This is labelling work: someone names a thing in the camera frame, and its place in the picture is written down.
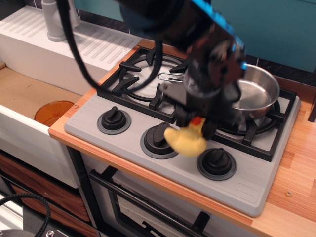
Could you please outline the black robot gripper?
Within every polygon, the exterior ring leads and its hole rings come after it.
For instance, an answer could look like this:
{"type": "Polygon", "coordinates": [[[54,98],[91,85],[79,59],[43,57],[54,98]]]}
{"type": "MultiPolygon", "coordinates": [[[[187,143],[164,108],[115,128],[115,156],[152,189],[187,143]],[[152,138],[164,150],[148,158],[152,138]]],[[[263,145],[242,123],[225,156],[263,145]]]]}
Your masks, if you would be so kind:
{"type": "Polygon", "coordinates": [[[221,125],[240,128],[246,121],[243,112],[233,108],[241,98],[237,82],[202,91],[204,87],[185,73],[183,82],[164,82],[160,90],[165,98],[177,104],[175,108],[176,125],[186,127],[191,119],[200,116],[205,120],[202,135],[210,140],[221,125]]]}

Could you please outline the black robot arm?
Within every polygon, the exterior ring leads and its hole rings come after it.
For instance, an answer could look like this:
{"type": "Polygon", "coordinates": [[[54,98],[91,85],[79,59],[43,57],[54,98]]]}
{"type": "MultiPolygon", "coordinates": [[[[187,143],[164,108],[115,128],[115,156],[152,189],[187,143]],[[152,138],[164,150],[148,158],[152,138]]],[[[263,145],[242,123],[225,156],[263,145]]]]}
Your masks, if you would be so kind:
{"type": "Polygon", "coordinates": [[[161,85],[165,97],[180,105],[177,125],[200,116],[204,138],[210,139],[220,122],[241,124],[232,103],[245,74],[244,44],[233,27],[205,0],[121,0],[120,12],[131,33],[166,43],[187,54],[182,83],[161,85]]]}

